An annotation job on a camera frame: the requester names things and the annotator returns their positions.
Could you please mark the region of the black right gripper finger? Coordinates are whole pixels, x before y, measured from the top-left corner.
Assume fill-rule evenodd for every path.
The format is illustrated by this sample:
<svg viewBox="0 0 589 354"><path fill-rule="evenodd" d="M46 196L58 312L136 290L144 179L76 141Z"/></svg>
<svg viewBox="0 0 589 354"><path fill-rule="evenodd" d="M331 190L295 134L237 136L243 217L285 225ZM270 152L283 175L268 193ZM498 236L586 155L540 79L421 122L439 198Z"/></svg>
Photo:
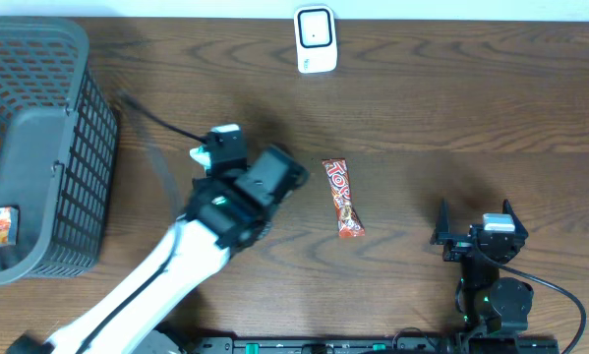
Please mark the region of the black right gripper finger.
<svg viewBox="0 0 589 354"><path fill-rule="evenodd" d="M517 215L515 214L515 212L512 209L511 203L509 202L508 199L505 199L502 202L502 212L504 214L507 214L511 217L513 225L515 227L515 233L522 235L522 236L527 236L528 235L528 231L526 230L526 228L523 226L523 224L521 223L521 221L519 220L519 218L517 217Z"/></svg>
<svg viewBox="0 0 589 354"><path fill-rule="evenodd" d="M450 226L449 226L449 217L448 217L448 207L447 202L445 199L442 199L440 208L439 208L439 215L437 218L435 230L434 230L434 240L435 241L446 241L450 234Z"/></svg>

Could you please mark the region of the red Top chocolate bar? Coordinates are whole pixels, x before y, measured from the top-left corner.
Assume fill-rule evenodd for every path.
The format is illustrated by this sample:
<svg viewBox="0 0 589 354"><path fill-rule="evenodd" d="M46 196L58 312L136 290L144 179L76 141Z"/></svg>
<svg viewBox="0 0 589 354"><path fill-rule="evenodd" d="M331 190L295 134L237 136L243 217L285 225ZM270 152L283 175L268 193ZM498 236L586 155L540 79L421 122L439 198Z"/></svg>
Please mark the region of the red Top chocolate bar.
<svg viewBox="0 0 589 354"><path fill-rule="evenodd" d="M365 235L365 228L352 204L348 167L344 158L324 159L323 168L330 186L337 217L338 236L354 238Z"/></svg>

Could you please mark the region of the light blue snack packet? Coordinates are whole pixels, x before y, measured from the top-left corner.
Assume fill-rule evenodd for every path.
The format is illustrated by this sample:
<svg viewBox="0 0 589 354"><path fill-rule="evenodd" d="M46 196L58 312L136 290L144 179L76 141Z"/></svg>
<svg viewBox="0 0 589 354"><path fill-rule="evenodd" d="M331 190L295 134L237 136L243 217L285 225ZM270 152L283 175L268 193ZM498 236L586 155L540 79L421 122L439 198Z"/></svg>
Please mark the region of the light blue snack packet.
<svg viewBox="0 0 589 354"><path fill-rule="evenodd" d="M203 167L205 171L211 169L211 157L207 151L206 146L195 147L190 150L190 157L199 165Z"/></svg>

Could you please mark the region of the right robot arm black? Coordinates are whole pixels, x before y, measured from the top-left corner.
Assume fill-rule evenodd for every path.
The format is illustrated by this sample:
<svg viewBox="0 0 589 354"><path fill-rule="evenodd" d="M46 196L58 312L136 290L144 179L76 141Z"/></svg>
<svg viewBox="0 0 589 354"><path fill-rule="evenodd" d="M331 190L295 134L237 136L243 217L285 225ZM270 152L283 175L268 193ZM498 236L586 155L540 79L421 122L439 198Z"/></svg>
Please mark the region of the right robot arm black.
<svg viewBox="0 0 589 354"><path fill-rule="evenodd" d="M431 243L443 247L442 259L459 263L461 280L456 308L467 326L481 326L486 335L515 335L528 327L533 288L520 280L501 277L500 270L525 245L528 232L509 201L502 212L485 213L466 233L450 231L446 202L441 202Z"/></svg>

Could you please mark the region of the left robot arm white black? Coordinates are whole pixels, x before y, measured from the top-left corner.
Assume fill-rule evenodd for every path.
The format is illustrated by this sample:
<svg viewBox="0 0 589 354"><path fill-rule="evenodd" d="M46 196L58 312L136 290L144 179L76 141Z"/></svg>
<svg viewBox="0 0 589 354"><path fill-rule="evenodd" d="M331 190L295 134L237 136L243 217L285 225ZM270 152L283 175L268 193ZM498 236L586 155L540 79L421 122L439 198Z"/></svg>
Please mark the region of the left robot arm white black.
<svg viewBox="0 0 589 354"><path fill-rule="evenodd" d="M228 167L206 147L191 149L190 157L208 175L144 261L80 318L45 341L23 334L8 352L133 352L187 294L263 238L282 201L309 177L275 146L252 165Z"/></svg>

